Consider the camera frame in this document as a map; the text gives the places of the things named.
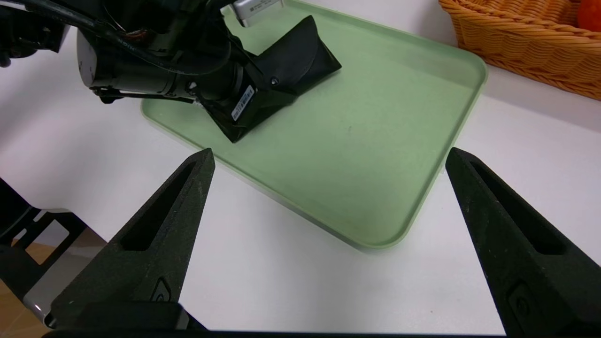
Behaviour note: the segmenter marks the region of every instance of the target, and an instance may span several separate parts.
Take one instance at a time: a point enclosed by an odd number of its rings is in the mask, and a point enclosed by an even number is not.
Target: wicker basket
[[[579,0],[439,0],[459,47],[487,63],[601,100],[601,32],[575,28]]]

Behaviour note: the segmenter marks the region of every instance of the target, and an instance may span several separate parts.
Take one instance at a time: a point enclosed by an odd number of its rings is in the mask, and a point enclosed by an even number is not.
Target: green tray
[[[197,106],[145,100],[142,110],[341,238],[390,247],[426,199],[486,65],[472,53],[295,0],[252,28],[232,13],[226,21],[259,54],[308,15],[342,70],[237,144]]]

